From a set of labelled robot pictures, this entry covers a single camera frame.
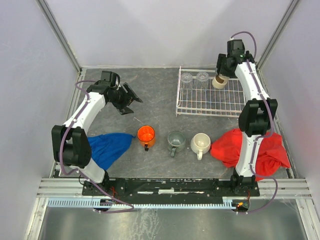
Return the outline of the white wire dish rack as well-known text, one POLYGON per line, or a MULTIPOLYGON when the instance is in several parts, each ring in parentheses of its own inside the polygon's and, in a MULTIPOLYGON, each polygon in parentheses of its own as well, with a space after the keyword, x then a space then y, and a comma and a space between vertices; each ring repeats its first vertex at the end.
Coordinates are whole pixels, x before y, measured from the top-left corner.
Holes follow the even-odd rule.
POLYGON ((240 81, 231 78, 223 89, 216 89, 212 85, 215 75, 216 69, 212 67, 187 68, 181 66, 178 71, 175 114, 238 118, 246 105, 246 97, 240 81), (196 76, 201 71, 209 74, 207 90, 196 89, 196 76), (192 74, 192 90, 181 88, 183 73, 192 74))

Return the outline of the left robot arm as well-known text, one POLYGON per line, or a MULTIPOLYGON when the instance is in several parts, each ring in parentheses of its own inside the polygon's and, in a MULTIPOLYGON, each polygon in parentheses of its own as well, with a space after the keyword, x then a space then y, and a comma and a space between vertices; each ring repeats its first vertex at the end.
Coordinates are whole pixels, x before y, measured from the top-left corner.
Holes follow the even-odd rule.
POLYGON ((100 79, 90 80, 87 89, 81 88, 78 83, 75 86, 84 93, 84 99, 65 123, 53 126, 53 157, 63 175, 77 172, 86 180, 100 184, 107 174, 92 158, 88 129, 106 104, 111 103, 121 115, 127 115, 133 113, 129 107, 131 103, 141 103, 142 99, 128 83, 121 83, 120 75, 113 71, 102 71, 100 79))

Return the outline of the clear plastic cup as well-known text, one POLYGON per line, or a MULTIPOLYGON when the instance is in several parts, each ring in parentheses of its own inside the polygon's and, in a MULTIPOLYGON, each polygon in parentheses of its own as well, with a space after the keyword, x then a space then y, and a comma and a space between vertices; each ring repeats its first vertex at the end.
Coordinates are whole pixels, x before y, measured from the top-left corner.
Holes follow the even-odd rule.
POLYGON ((200 71, 196 75, 195 88, 197 90, 207 90, 209 86, 209 74, 205 71, 200 71))
POLYGON ((193 89, 193 76, 191 73, 185 72, 180 76, 180 87, 183 90, 192 90, 193 89))

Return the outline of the steel tin cup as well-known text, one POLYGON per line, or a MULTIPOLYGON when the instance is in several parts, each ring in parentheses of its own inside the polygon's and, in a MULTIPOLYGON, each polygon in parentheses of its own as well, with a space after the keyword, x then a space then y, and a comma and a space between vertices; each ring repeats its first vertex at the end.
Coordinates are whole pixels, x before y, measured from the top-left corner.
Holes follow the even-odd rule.
POLYGON ((227 85, 229 79, 230 78, 228 76, 224 76, 222 74, 216 74, 212 80, 212 86, 215 89, 221 90, 227 85))

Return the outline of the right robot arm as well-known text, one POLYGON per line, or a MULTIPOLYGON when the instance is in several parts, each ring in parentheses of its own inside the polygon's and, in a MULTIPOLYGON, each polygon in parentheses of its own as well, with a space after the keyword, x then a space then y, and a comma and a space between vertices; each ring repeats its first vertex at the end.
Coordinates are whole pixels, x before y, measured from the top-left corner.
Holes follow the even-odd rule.
POLYGON ((241 39, 231 38, 227 42, 227 53, 218 55, 212 85, 216 89, 223 89, 230 78, 240 81, 246 98, 246 104, 238 118, 242 143, 239 160, 230 180, 218 181, 215 187, 232 196, 259 196, 256 181, 258 152, 263 139, 273 134, 278 102, 271 99, 263 89, 254 56, 245 49, 241 39))

